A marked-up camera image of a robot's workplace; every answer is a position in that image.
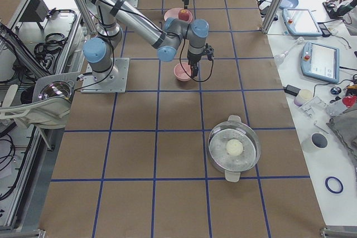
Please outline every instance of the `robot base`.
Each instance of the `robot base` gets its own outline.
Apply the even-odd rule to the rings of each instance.
[[[114,58],[114,64],[119,70],[119,75],[113,82],[98,83],[92,86],[81,89],[82,93],[86,94],[101,94],[101,93],[125,93],[127,87],[127,78],[129,71],[129,58]],[[91,67],[87,66],[86,72],[91,72]],[[87,86],[95,83],[94,77],[89,75],[85,76],[82,86]]]

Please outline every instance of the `red object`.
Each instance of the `red object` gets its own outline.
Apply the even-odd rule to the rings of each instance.
[[[342,99],[342,103],[347,106],[347,108],[352,107],[356,103],[357,96],[346,96]]]
[[[187,10],[182,9],[179,11],[178,17],[180,20],[188,21],[190,19],[190,14]]]

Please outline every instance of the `blue plate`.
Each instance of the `blue plate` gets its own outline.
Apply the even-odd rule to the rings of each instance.
[[[299,4],[299,0],[281,0],[279,8],[296,8]]]

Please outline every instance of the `pot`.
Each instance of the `pot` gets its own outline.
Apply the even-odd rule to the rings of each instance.
[[[261,147],[257,134],[239,116],[231,115],[212,129],[206,150],[210,162],[225,179],[237,182],[241,172],[257,164]]]

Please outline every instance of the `white table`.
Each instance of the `white table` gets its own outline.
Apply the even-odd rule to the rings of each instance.
[[[322,6],[323,1],[326,0],[299,0],[297,8],[308,8],[313,11],[312,13],[317,22],[329,21],[331,19],[329,19]],[[287,29],[283,23],[281,11],[278,11],[278,18],[279,20],[273,22],[268,32],[269,43],[274,55],[288,50],[297,38],[284,34]],[[345,41],[335,36],[328,38],[305,37],[305,40],[338,47],[340,49],[340,65],[357,69],[357,58],[354,55],[354,51],[357,51],[357,37],[350,36],[345,25],[340,21],[327,23],[326,25],[337,29],[337,35],[345,37],[349,41],[352,49],[346,49],[344,45]],[[294,47],[285,58],[283,64],[278,67],[278,72],[284,86],[290,84],[300,89],[313,91],[315,84],[324,84],[325,82],[310,79],[302,75],[300,69],[300,54],[302,48],[303,44]],[[357,71],[340,70],[340,81],[343,79],[351,79],[353,74],[357,74]],[[343,88],[347,84],[348,82],[344,82],[340,87]],[[332,87],[333,85],[317,86],[316,96],[328,104],[329,101],[334,98],[334,96],[330,94]],[[315,120],[318,126],[329,132],[329,134],[326,134],[329,142],[327,148],[313,153],[304,151],[307,167],[325,224],[330,226],[357,226],[356,175],[354,167],[348,157],[347,150],[327,125],[325,125],[330,117],[323,109],[317,108],[314,109],[316,114],[312,118],[309,118],[293,103],[293,96],[286,95],[286,97],[300,142],[303,142],[312,133],[319,132],[319,129],[313,125]],[[341,180],[344,185],[344,190],[341,194],[336,195],[326,189],[325,179],[329,176],[335,176]]]

